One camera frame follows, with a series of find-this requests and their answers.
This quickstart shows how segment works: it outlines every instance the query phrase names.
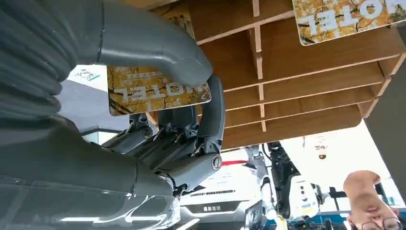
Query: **screw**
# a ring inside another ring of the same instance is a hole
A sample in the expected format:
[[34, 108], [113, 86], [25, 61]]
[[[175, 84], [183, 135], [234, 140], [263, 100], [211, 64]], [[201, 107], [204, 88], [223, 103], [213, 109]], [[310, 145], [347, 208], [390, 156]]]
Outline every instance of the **screw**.
[[223, 165], [223, 161], [221, 160], [220, 155], [215, 155], [212, 159], [212, 167], [214, 170], [219, 170]]
[[150, 138], [150, 137], [152, 137], [152, 129], [147, 129], [147, 130], [144, 130], [144, 132], [142, 133], [142, 136], [145, 138], [145, 139], [148, 139], [148, 138]]

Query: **wooden shelf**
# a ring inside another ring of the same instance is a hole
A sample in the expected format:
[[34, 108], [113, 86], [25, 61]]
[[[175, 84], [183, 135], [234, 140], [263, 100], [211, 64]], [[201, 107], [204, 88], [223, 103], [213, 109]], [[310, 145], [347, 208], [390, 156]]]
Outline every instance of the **wooden shelf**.
[[264, 100], [260, 101], [257, 87], [225, 93], [226, 110], [235, 110], [260, 104], [348, 90], [380, 84], [385, 81], [378, 63], [367, 63], [350, 68], [336, 69], [305, 77], [264, 85]]
[[266, 104], [264, 106], [264, 117], [260, 116], [260, 108], [258, 106], [237, 109], [226, 113], [226, 128], [371, 102], [374, 99], [375, 95], [371, 86], [366, 86], [346, 91]]
[[266, 132], [260, 123], [228, 128], [224, 132], [223, 150], [260, 144], [286, 138], [354, 127], [361, 122], [356, 105], [324, 110], [266, 122]]
[[186, 1], [225, 91], [223, 150], [356, 126], [406, 58], [388, 28], [302, 46], [291, 0]]
[[263, 25], [261, 38], [264, 81], [281, 81], [393, 58], [404, 51], [397, 30], [387, 28], [303, 46], [294, 18]]

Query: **robotic hand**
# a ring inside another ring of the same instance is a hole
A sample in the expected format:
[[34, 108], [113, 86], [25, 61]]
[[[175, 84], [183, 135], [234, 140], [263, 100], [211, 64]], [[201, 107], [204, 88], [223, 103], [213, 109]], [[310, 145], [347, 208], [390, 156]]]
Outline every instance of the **robotic hand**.
[[[225, 124], [221, 82], [212, 75], [212, 66], [201, 49], [182, 29], [144, 10], [108, 0], [4, 0], [0, 15], [1, 182], [23, 182], [28, 187], [41, 182], [124, 194], [125, 204], [116, 214], [79, 219], [91, 219], [102, 226], [120, 222], [127, 227], [135, 224], [131, 220], [148, 219], [131, 216], [142, 204], [154, 204], [158, 212], [173, 210], [173, 190], [191, 190], [221, 167], [218, 154]], [[60, 82], [77, 64], [94, 63], [154, 66], [189, 86], [208, 81], [212, 101], [203, 106], [199, 127], [191, 122], [179, 128], [174, 126], [179, 125], [176, 122], [159, 121], [157, 138], [148, 139], [150, 130], [140, 115], [133, 117], [134, 127], [124, 133], [125, 138], [105, 147], [91, 145], [72, 122], [56, 116], [61, 105], [54, 95], [61, 92]], [[130, 137], [131, 130], [137, 134]], [[163, 143], [176, 145], [163, 152], [169, 156], [160, 158], [164, 161], [142, 158], [138, 151], [145, 146], [158, 146], [159, 150]], [[160, 199], [156, 197], [170, 202], [157, 205]], [[36, 212], [33, 216], [50, 215], [52, 221], [56, 215], [69, 213]], [[152, 219], [163, 223], [168, 215]], [[58, 224], [78, 220], [58, 218]]]

